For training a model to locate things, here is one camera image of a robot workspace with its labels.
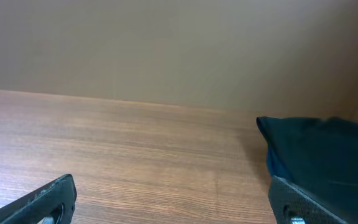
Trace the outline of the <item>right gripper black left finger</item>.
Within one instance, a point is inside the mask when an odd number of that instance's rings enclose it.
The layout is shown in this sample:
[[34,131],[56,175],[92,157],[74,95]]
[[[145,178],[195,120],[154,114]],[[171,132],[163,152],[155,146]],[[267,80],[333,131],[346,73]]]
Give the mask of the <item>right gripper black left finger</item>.
[[65,174],[0,208],[0,224],[70,224],[77,192],[71,174]]

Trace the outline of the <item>dark green t-shirt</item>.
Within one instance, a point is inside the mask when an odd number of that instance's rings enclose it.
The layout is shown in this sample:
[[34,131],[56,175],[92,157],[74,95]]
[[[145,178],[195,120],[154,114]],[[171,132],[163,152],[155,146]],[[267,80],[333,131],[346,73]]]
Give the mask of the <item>dark green t-shirt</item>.
[[266,116],[256,123],[271,177],[287,179],[347,223],[358,223],[358,123]]

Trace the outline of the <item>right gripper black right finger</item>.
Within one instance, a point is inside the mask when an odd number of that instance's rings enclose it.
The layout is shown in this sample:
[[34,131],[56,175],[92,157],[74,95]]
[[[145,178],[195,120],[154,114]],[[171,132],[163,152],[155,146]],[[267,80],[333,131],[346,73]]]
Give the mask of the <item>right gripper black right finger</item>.
[[272,177],[268,199],[277,224],[347,223],[320,205],[307,191],[281,177]]

